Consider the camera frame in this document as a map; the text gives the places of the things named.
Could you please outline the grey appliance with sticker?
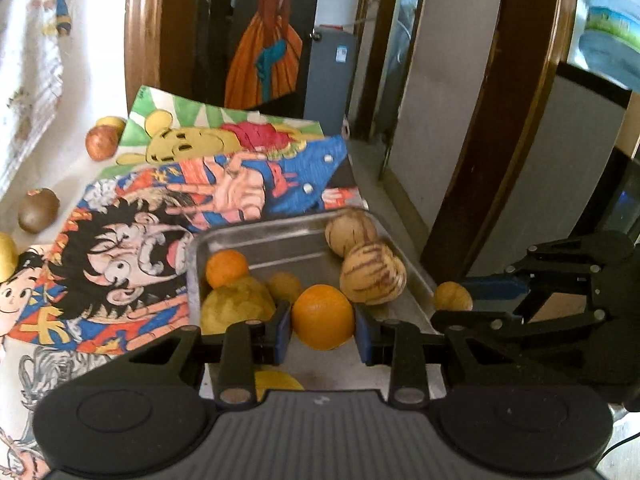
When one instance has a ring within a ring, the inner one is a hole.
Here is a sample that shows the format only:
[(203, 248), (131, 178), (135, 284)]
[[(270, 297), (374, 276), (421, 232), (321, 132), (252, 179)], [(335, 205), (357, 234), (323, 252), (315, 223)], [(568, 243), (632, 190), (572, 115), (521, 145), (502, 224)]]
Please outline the grey appliance with sticker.
[(343, 29), (319, 26), (311, 33), (304, 118), (326, 136), (342, 131), (357, 47), (357, 37)]

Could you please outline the reddish passion fruit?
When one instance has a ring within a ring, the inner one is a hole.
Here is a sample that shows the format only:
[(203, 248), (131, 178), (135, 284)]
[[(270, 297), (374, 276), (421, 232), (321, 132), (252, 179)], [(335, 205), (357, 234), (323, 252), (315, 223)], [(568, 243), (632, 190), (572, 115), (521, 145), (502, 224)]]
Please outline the reddish passion fruit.
[(118, 144), (118, 129), (110, 125), (94, 126), (85, 138), (86, 151), (96, 162), (111, 158), (116, 153)]

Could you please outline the yellow-green fruit by tray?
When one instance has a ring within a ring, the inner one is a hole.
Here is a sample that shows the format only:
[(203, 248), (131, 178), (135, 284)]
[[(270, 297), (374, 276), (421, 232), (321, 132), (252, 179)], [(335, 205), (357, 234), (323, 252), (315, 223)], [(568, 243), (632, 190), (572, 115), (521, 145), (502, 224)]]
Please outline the yellow-green fruit by tray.
[(280, 370), (256, 370), (254, 373), (256, 399), (262, 402), (268, 391), (304, 391), (303, 385), (292, 375)]

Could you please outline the small yellow fruit behind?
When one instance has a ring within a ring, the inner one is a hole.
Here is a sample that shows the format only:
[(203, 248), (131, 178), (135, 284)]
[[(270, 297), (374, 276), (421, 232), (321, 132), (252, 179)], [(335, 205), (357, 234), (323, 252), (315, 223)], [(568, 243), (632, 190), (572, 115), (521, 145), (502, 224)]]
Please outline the small yellow fruit behind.
[(96, 121), (96, 127), (107, 126), (115, 128), (119, 133), (122, 133), (126, 127), (126, 122), (115, 116), (105, 116)]

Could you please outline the metal tray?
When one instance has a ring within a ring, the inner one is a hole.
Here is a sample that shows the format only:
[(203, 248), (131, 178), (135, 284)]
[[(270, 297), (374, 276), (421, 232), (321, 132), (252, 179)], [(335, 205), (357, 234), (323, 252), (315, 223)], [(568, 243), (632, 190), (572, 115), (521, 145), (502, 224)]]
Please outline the metal tray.
[(397, 246), (380, 219), (357, 208), (216, 226), (189, 247), (188, 294), (192, 321), (206, 335), (221, 335), (233, 323), (268, 322), (279, 304), (292, 308), (292, 338), (280, 365), (256, 366), (258, 396), (269, 389), (387, 391), (390, 368), (367, 366), (355, 341), (361, 298), (342, 286), (350, 242), (374, 241), (361, 258), (353, 285), (377, 290), (386, 276), (404, 287), (364, 312), (412, 323), (431, 333), (428, 320), (433, 283)]

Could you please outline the wooden door frame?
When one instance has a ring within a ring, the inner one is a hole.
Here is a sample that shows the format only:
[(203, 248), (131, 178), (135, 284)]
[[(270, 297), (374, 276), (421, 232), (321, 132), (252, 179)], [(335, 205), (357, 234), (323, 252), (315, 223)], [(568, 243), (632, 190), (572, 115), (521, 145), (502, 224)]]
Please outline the wooden door frame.
[(163, 0), (126, 0), (124, 63), (127, 110), (141, 86), (160, 82), (160, 25)]

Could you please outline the painting of orange-dressed figure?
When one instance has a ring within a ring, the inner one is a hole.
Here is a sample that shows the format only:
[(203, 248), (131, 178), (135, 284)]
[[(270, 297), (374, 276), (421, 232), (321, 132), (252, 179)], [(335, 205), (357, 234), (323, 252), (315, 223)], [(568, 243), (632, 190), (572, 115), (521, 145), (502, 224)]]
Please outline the painting of orange-dressed figure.
[(301, 118), (318, 0), (198, 0), (195, 96)]

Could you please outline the Luffy anime drawing mat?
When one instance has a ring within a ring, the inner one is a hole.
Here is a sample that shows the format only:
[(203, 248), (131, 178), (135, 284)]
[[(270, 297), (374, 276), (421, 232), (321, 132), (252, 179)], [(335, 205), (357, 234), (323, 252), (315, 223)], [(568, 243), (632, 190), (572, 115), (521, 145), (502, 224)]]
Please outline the Luffy anime drawing mat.
[(183, 159), (90, 185), (44, 257), (42, 298), (10, 336), (116, 356), (186, 324), (188, 249), (199, 232), (360, 200), (346, 142), (292, 157)]

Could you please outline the Winnie the Pooh drawing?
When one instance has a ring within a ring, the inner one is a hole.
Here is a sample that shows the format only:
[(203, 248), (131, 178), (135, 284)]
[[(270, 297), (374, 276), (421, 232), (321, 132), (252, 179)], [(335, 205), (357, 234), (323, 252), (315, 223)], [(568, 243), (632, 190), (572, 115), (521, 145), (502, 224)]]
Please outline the Winnie the Pooh drawing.
[(98, 177), (120, 176), (139, 166), (240, 151), (292, 157), (322, 136), (320, 124), (312, 120), (229, 110), (142, 86), (115, 159), (100, 170)]

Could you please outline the small orange mandarin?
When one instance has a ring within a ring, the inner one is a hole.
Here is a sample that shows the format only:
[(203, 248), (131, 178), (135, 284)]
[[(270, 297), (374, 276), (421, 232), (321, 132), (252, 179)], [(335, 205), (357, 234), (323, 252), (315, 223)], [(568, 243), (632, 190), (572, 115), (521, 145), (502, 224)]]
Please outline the small orange mandarin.
[(244, 278), (250, 274), (247, 258), (234, 249), (225, 249), (211, 255), (205, 266), (205, 278), (211, 288), (224, 285)]

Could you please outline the small striped pepino melon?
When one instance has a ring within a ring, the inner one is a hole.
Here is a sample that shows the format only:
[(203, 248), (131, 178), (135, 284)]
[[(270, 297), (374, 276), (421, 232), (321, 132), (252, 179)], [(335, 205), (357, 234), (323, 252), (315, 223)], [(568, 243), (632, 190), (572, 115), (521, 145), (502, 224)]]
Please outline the small striped pepino melon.
[(332, 252), (344, 258), (352, 248), (377, 240), (378, 231), (363, 211), (346, 209), (328, 222), (324, 236)]

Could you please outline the small green-brown fruit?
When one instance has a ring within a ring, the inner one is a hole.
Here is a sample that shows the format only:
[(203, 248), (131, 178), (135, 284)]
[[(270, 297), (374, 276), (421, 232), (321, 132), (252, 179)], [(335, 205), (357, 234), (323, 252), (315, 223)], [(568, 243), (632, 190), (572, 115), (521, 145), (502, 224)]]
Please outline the small green-brown fruit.
[(291, 272), (273, 273), (266, 281), (268, 292), (275, 302), (286, 301), (294, 304), (304, 291), (300, 279)]

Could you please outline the white cartoon print cloth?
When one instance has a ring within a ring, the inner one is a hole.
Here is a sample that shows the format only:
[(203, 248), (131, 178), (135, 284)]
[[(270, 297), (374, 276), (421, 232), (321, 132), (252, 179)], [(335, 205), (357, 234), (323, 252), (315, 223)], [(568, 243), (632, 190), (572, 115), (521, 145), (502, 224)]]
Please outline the white cartoon print cloth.
[(74, 10), (75, 0), (1, 0), (2, 193), (58, 112)]

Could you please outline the brown kiwi fruit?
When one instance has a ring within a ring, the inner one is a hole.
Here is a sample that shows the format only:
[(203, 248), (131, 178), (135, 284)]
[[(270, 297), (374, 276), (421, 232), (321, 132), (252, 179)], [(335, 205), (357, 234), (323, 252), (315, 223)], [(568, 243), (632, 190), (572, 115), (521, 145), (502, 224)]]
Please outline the brown kiwi fruit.
[(58, 216), (60, 200), (50, 188), (29, 190), (18, 205), (17, 223), (25, 232), (37, 234)]

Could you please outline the small tan round fruit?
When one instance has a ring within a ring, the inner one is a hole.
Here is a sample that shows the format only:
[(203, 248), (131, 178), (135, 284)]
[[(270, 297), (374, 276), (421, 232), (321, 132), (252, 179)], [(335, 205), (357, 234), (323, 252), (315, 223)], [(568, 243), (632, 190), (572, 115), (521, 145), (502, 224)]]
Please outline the small tan round fruit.
[(436, 311), (472, 311), (473, 299), (462, 285), (445, 282), (436, 287), (433, 306)]

